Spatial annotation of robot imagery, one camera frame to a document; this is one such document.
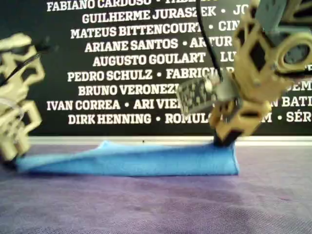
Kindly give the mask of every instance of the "blue cloth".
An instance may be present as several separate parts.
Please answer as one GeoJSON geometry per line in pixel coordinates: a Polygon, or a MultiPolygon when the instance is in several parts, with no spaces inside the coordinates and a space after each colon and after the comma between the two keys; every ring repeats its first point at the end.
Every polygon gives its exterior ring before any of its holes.
{"type": "Polygon", "coordinates": [[[105,141],[77,154],[47,154],[19,158],[20,173],[106,176],[237,175],[234,145],[197,146],[120,145],[105,141]]]}

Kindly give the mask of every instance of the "purple fabric surface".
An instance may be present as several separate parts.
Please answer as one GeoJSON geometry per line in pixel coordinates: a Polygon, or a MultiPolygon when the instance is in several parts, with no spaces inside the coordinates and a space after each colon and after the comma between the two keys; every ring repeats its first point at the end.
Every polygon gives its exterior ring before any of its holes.
{"type": "MultiPolygon", "coordinates": [[[[86,149],[51,147],[33,152],[86,149]]],[[[311,149],[238,147],[239,176],[1,171],[0,234],[311,234],[311,149]]]]}

